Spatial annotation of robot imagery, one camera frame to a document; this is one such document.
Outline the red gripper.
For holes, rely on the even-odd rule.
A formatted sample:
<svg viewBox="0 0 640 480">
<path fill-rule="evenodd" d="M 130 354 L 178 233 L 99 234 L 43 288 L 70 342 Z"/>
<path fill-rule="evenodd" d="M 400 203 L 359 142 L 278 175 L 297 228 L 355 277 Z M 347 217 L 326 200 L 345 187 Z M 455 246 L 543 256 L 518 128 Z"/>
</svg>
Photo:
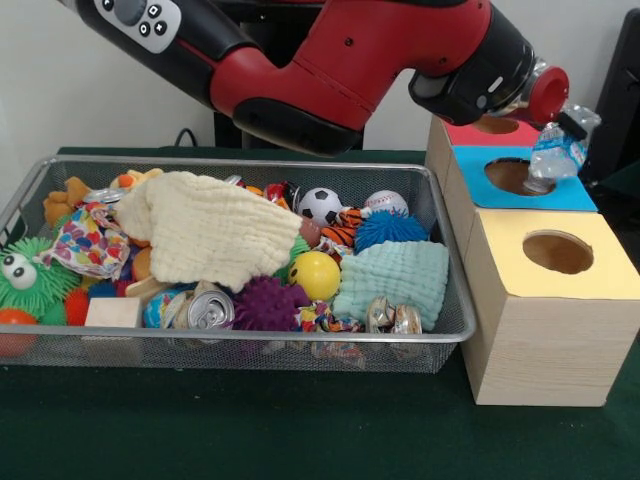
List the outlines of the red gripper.
<svg viewBox="0 0 640 480">
<path fill-rule="evenodd" d="M 562 68 L 536 66 L 522 92 L 522 119 L 531 125 L 546 125 L 555 119 L 568 137 L 585 139 L 587 131 L 580 122 L 560 112 L 568 96 L 569 77 Z"/>
</svg>

